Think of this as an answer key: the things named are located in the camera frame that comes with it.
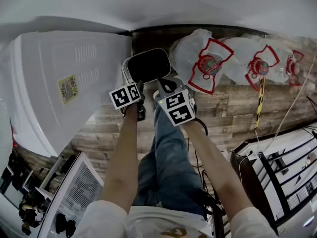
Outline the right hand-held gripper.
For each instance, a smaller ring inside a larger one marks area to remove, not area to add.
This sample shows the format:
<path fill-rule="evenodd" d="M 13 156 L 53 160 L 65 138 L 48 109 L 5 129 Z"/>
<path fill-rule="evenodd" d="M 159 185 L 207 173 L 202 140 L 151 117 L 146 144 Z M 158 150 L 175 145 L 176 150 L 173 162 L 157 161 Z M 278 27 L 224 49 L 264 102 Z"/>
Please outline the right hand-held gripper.
<path fill-rule="evenodd" d="M 158 91 L 161 97 L 158 104 L 174 126 L 195 118 L 194 100 L 180 79 L 159 78 Z"/>

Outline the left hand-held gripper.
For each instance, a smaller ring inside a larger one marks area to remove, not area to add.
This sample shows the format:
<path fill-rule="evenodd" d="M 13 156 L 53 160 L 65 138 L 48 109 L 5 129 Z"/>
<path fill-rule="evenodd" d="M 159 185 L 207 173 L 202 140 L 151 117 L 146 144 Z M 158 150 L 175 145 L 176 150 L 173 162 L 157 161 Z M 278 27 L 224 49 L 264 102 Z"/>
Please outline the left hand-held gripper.
<path fill-rule="evenodd" d="M 137 83 L 133 82 L 111 91 L 109 96 L 114 108 L 119 110 L 123 117 L 126 116 L 126 111 L 132 104 L 137 104 L 137 121 L 143 121 L 146 118 L 143 90 L 144 84 L 142 80 L 139 80 Z"/>

